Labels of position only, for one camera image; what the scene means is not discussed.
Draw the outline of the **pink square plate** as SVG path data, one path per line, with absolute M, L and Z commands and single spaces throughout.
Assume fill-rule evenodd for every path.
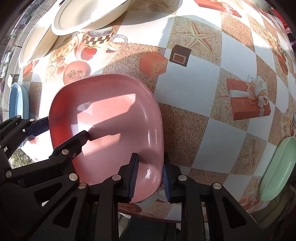
M 99 74 L 62 87 L 49 111 L 53 147 L 81 131 L 89 140 L 73 160 L 80 181 L 99 184 L 139 155 L 133 202 L 160 187 L 164 163 L 162 115 L 151 91 L 126 74 Z

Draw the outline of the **blue square plate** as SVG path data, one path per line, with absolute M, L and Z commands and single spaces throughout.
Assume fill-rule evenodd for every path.
M 22 119 L 29 119 L 30 104 L 27 90 L 14 83 L 11 87 L 9 98 L 9 118 L 21 116 Z

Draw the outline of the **green square plate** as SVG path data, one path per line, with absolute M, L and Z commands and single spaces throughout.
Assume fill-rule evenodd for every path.
M 295 167 L 295 137 L 285 138 L 277 147 L 260 183 L 261 201 L 271 201 L 285 187 Z

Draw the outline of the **cream plate underneath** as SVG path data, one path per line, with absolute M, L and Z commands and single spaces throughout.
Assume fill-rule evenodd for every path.
M 71 42 L 78 32 L 58 36 L 52 32 L 50 24 L 38 22 L 28 34 L 20 55 L 18 66 L 24 68 L 29 62 L 38 60 L 54 50 L 60 49 Z

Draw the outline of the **cream round plate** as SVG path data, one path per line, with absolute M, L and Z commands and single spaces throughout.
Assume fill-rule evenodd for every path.
M 52 21 L 58 36 L 105 27 L 119 18 L 132 1 L 64 1 Z

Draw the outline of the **patterned vinyl tablecloth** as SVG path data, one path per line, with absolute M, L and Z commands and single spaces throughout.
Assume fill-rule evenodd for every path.
M 17 31 L 22 46 L 38 23 L 52 25 L 64 1 L 32 3 Z M 164 155 L 198 183 L 222 184 L 248 212 L 270 205 L 259 188 L 281 141 L 295 137 L 295 57 L 280 20 L 250 1 L 132 1 L 109 25 L 78 32 L 64 47 L 20 68 L 32 118 L 49 118 L 58 91 L 99 74 L 141 81 L 159 105 Z M 50 131 L 27 141 L 34 161 L 53 152 Z M 122 213 L 181 220 L 162 181 Z

